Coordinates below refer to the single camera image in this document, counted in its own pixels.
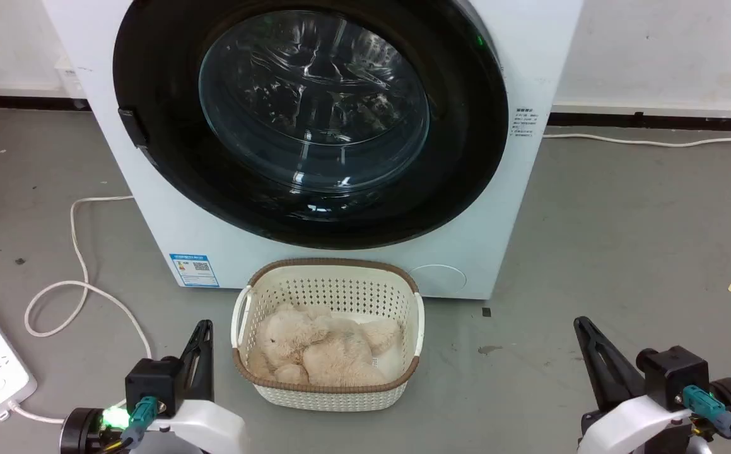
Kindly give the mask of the white perforated laundry basket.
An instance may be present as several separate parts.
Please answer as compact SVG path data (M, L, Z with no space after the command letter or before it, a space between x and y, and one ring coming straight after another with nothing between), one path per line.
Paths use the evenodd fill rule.
M377 386L293 385L262 380L247 369L248 351L264 317L284 303L327 307L333 317L358 323L393 319L401 336L373 358L388 382ZM394 405L418 367L425 330L423 297L414 279L394 265L352 259L272 262L250 278L233 308L233 362L268 402L299 410L366 412Z

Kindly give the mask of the small text sticker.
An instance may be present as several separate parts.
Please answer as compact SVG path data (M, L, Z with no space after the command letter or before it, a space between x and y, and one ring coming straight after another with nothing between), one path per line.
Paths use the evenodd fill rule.
M512 137L535 137L541 135L543 127L542 116L538 109L533 107L516 107L514 117L510 123Z

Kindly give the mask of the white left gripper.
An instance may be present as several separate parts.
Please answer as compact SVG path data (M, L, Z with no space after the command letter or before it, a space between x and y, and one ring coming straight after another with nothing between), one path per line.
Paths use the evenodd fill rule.
M180 356L184 401L173 417L77 408L62 423L60 454L249 454L244 420L214 403L213 338L212 322L196 324Z

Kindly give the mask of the blue energy label sticker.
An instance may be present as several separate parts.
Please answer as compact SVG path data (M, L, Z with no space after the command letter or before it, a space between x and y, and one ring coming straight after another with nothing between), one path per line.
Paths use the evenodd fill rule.
M206 255L169 255L181 285L187 288L220 288Z

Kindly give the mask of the beige plush teddy bear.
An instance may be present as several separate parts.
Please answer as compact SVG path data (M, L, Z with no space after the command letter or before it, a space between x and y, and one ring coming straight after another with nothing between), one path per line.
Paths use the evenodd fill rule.
M377 386L388 382L373 358L397 344L393 319L358 323L323 306L279 305L262 319L247 369L262 380L314 386Z

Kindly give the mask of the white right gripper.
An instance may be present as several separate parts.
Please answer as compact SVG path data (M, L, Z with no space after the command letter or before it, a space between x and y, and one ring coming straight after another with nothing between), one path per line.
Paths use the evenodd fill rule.
M714 454L716 437L731 441L731 378L703 391L686 386L684 408L665 410L645 394L645 380L589 317L573 322L598 409L587 414L578 454Z

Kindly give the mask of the black round washer door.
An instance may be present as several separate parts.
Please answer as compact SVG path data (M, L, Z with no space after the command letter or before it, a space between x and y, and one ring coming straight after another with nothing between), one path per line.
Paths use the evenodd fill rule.
M131 0L121 124L201 209L356 250L464 212L503 157L508 95L457 0Z

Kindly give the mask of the white front-load washing machine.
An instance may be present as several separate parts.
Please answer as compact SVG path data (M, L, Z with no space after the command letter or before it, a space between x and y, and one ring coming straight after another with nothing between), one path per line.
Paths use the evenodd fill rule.
M506 142L481 195L438 229L373 249L328 250L261 238L190 201L132 143L115 97L114 45L131 0L42 0L86 99L141 214L180 286L169 255L206 255L221 288L244 288L253 273L285 259L385 262L408 273L427 297L486 300L503 263L529 184L585 0L457 0L487 36L508 95ZM541 113L543 132L512 137L516 107Z

